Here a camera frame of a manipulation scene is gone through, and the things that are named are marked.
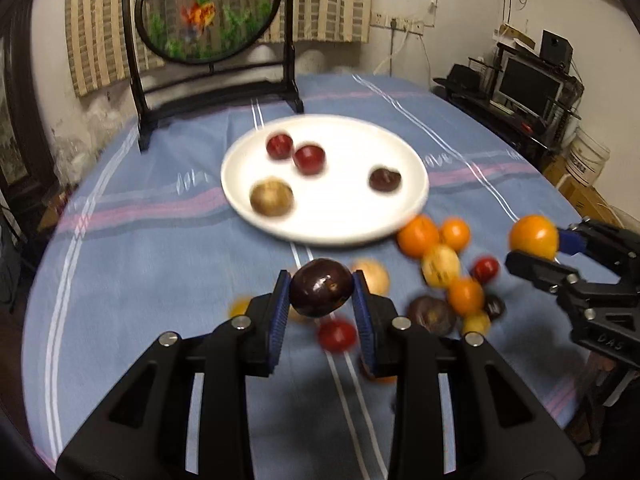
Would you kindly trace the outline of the large orange tangerine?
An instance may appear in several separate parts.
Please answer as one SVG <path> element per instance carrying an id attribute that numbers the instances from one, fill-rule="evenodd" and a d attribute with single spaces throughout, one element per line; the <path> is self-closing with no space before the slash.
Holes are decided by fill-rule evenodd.
<path id="1" fill-rule="evenodd" d="M 376 377 L 370 371 L 370 368 L 367 367 L 366 362 L 364 362 L 363 356 L 358 356 L 358 367 L 360 374 L 367 379 L 368 382 L 373 382 L 374 384 L 379 385 L 391 385 L 397 382 L 396 376 L 388 376 L 388 377 Z"/>

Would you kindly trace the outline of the white round plate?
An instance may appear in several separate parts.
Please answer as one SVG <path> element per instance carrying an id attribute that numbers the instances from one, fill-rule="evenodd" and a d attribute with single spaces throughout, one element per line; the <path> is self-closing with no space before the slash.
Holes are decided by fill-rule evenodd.
<path id="1" fill-rule="evenodd" d="M 314 143 L 326 152 L 318 176 L 305 177 L 294 162 L 271 159 L 266 141 L 286 132 L 299 145 Z M 373 168 L 393 168 L 400 187 L 381 193 L 369 186 Z M 293 191 L 294 206 L 285 216 L 268 218 L 250 206 L 250 190 L 275 178 Z M 252 226 L 284 240 L 307 245 L 356 245 L 398 231 L 420 214 L 430 179 L 423 159 L 400 136 L 364 120 L 309 114 L 267 122 L 236 140 L 224 155 L 221 186 L 231 207 Z"/>

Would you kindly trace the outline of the black speaker box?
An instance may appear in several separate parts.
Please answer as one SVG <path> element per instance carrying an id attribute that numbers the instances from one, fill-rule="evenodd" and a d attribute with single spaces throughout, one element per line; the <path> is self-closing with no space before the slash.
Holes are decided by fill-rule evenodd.
<path id="1" fill-rule="evenodd" d="M 548 30 L 542 32 L 539 56 L 544 62 L 567 74 L 573 51 L 572 45 L 565 38 Z"/>

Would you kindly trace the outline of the black desk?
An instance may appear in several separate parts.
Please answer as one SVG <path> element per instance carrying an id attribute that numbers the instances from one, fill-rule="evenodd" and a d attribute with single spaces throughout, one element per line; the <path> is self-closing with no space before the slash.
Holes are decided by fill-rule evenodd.
<path id="1" fill-rule="evenodd" d="M 524 58 L 525 61 L 537 65 L 563 81 L 561 94 L 554 102 L 547 119 L 527 114 L 515 106 L 504 106 L 492 99 L 503 58 L 507 54 Z M 490 64 L 470 58 L 465 66 L 471 67 L 482 76 L 480 92 L 453 92 L 434 83 L 436 93 L 495 133 L 534 167 L 539 170 L 546 168 L 548 163 L 561 153 L 561 145 L 570 120 L 580 118 L 577 107 L 585 90 L 582 81 L 549 65 L 535 53 L 518 50 L 503 42 L 497 44 L 496 56 Z"/>

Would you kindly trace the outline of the blue striped tablecloth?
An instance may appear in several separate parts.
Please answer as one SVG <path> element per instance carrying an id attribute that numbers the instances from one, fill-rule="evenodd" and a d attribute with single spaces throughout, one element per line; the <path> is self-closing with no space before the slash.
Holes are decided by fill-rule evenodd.
<path id="1" fill-rule="evenodd" d="M 503 258 L 512 223 L 578 220 L 572 205 L 491 132 L 400 79 L 299 79 L 306 111 L 393 131 L 424 159 L 435 221 L 462 218 L 465 263 Z M 32 443 L 54 465 L 66 443 L 161 333 L 210 332 L 240 297 L 270 292 L 281 270 L 323 255 L 259 232 L 226 203 L 220 165 L 248 130 L 291 115 L 284 103 L 177 120 L 140 152 L 128 126 L 70 199 L 32 285 L 22 378 Z M 382 479 L 393 431 L 390 384 L 370 382 L 357 353 L 324 353 L 314 326 L 292 323 L 271 378 L 252 378 L 250 428 L 261 479 Z"/>

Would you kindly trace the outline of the dark red mangosteen-like fruit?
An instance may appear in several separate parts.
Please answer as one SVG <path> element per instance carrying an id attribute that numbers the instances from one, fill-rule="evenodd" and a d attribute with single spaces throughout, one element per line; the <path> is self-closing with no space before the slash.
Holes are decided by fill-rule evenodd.
<path id="1" fill-rule="evenodd" d="M 369 186 L 381 193 L 396 191 L 401 184 L 401 174 L 393 168 L 376 167 L 369 174 Z"/>

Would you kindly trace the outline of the dark red cherry fruit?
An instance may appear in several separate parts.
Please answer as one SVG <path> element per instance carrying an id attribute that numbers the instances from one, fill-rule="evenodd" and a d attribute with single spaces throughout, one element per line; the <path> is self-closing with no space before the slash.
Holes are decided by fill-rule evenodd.
<path id="1" fill-rule="evenodd" d="M 286 132 L 273 133 L 271 136 L 268 136 L 266 150 L 271 159 L 288 159 L 292 155 L 293 140 Z"/>

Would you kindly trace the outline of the small red cherry tomato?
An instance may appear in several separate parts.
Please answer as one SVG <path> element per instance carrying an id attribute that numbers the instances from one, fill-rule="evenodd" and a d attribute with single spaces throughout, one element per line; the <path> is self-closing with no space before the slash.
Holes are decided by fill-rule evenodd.
<path id="1" fill-rule="evenodd" d="M 318 328 L 318 343 L 324 351 L 330 353 L 349 350 L 356 344 L 357 337 L 356 327 L 342 318 L 323 322 Z"/>

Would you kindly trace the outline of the computer monitor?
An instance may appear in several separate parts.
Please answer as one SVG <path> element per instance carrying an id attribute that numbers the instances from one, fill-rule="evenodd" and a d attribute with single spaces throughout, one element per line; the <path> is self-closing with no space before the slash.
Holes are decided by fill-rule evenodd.
<path id="1" fill-rule="evenodd" d="M 547 119 L 563 88 L 563 81 L 524 58 L 507 54 L 502 61 L 492 99 L 527 114 Z"/>

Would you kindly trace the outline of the wall power strip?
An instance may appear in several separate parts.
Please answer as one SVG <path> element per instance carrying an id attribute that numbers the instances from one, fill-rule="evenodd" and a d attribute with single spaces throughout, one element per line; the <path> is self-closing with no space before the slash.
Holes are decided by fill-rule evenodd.
<path id="1" fill-rule="evenodd" d="M 424 21 L 416 18 L 403 18 L 402 16 L 390 16 L 380 12 L 371 14 L 370 26 L 389 30 L 408 32 L 410 35 L 424 35 Z"/>

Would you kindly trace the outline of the pale beige round fruit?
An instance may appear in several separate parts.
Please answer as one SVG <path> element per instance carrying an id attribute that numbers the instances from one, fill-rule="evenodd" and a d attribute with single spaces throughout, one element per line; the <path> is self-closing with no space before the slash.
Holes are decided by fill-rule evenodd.
<path id="1" fill-rule="evenodd" d="M 352 272 L 356 271 L 363 273 L 371 294 L 378 296 L 387 295 L 390 290 L 390 276 L 382 263 L 369 258 L 356 259 L 352 263 Z"/>

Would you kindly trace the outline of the yellow spotted pear-like fruit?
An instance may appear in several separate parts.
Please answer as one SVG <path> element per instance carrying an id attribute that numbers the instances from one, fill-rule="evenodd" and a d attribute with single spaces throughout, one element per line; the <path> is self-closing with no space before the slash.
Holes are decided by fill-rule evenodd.
<path id="1" fill-rule="evenodd" d="M 446 289 L 460 276 L 460 260 L 452 248 L 438 244 L 422 258 L 421 269 L 428 286 Z"/>

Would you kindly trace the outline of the black framed goldfish screen ornament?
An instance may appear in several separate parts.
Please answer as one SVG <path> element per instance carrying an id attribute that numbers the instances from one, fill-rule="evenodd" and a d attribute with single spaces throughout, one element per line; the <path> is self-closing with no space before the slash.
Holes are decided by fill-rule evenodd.
<path id="1" fill-rule="evenodd" d="M 160 125 L 201 108 L 273 98 L 287 102 L 297 114 L 305 109 L 295 76 L 294 0 L 122 0 L 122 27 L 140 152 L 149 149 Z M 139 46 L 195 72 L 147 86 L 137 58 Z M 148 101 L 151 94 L 190 82 L 267 68 L 280 68 L 281 77 L 229 84 L 157 106 Z"/>

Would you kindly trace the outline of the yellow-orange mango-like fruit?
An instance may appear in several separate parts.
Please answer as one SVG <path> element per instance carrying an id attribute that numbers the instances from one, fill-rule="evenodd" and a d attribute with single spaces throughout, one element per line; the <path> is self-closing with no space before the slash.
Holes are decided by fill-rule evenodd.
<path id="1" fill-rule="evenodd" d="M 509 233 L 509 249 L 553 260 L 559 251 L 556 226 L 546 217 L 530 214 L 514 223 Z"/>

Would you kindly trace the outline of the dark framed landscape painting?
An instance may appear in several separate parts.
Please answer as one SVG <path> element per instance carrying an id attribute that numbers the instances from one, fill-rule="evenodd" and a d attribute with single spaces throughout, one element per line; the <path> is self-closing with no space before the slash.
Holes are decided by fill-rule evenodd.
<path id="1" fill-rule="evenodd" d="M 46 194 L 56 182 L 26 41 L 1 38 L 1 182 L 8 200 Z"/>

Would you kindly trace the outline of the cardboard box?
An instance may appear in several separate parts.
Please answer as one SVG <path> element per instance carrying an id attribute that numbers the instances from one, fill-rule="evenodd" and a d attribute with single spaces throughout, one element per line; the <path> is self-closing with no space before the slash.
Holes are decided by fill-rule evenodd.
<path id="1" fill-rule="evenodd" d="M 583 185 L 568 172 L 563 157 L 555 157 L 542 174 L 582 217 L 619 228 L 623 226 L 620 218 L 593 186 Z"/>

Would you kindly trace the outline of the orange tangerine with stem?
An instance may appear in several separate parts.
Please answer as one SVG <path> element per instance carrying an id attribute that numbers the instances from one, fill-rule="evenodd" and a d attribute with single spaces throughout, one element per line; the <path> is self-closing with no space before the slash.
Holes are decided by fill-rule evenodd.
<path id="1" fill-rule="evenodd" d="M 440 243 L 438 226 L 430 217 L 419 214 L 398 231 L 396 242 L 405 256 L 421 259 Z"/>

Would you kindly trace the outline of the small yellow potato-like fruit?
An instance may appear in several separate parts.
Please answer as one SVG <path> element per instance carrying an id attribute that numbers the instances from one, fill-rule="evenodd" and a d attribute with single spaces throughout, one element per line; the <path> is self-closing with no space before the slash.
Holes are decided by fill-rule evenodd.
<path id="1" fill-rule="evenodd" d="M 484 311 L 478 311 L 462 318 L 460 334 L 479 333 L 486 336 L 490 330 L 491 320 Z"/>

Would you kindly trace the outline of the white plastic bucket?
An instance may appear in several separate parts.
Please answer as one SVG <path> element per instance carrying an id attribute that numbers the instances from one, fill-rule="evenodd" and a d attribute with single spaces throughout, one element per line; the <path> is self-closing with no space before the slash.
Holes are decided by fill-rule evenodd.
<path id="1" fill-rule="evenodd" d="M 604 144 L 577 128 L 566 153 L 566 169 L 582 185 L 593 186 L 610 156 Z"/>

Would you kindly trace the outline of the tan passion fruit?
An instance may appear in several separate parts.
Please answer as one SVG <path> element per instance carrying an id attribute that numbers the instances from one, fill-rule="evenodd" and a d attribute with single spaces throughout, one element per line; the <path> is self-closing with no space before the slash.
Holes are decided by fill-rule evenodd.
<path id="1" fill-rule="evenodd" d="M 282 217 L 294 206 L 292 188 L 280 179 L 257 182 L 250 190 L 250 206 L 265 217 Z"/>

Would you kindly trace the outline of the smooth orange fruit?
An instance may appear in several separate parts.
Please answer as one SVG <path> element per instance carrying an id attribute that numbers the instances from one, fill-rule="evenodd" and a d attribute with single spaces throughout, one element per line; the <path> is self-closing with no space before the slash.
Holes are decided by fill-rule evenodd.
<path id="1" fill-rule="evenodd" d="M 459 217 L 449 217 L 442 222 L 439 229 L 440 241 L 455 252 L 463 252 L 472 240 L 472 232 L 468 224 Z"/>

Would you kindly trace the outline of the orange round fruit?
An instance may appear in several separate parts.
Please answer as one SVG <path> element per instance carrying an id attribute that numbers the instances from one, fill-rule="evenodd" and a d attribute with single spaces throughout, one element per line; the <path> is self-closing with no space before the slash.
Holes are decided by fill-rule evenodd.
<path id="1" fill-rule="evenodd" d="M 483 286 L 474 278 L 456 278 L 447 289 L 447 301 L 459 316 L 473 315 L 483 309 Z"/>

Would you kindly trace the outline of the dark purple wrinkled fruit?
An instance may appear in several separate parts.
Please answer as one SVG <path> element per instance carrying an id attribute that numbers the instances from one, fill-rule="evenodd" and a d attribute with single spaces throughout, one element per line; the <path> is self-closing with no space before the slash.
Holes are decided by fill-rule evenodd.
<path id="1" fill-rule="evenodd" d="M 457 315 L 449 304 L 445 300 L 428 295 L 411 300 L 406 315 L 413 323 L 423 326 L 436 336 L 448 336 L 457 325 Z"/>

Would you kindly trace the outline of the beige checkered curtain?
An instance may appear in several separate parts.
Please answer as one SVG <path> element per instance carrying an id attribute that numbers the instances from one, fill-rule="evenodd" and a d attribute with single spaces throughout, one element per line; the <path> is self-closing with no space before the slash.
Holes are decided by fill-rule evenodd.
<path id="1" fill-rule="evenodd" d="M 226 54 L 271 15 L 272 0 L 144 0 L 152 43 L 174 58 Z M 372 0 L 293 0 L 297 41 L 366 42 Z M 122 0 L 65 0 L 65 35 L 76 96 L 129 77 Z"/>

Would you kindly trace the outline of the large red plum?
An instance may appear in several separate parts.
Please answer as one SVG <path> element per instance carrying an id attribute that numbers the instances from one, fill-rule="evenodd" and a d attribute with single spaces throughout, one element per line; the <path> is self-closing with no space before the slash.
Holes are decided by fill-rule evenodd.
<path id="1" fill-rule="evenodd" d="M 326 152 L 317 144 L 301 145 L 293 154 L 294 165 L 304 176 L 320 174 L 326 164 Z"/>

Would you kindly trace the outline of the yellow-green tomato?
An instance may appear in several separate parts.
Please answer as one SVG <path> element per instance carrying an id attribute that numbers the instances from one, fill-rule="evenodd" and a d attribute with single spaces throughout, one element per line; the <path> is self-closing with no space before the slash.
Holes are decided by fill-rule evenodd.
<path id="1" fill-rule="evenodd" d="M 252 298 L 247 296 L 236 298 L 229 308 L 229 318 L 235 318 L 236 316 L 244 315 L 251 301 Z"/>

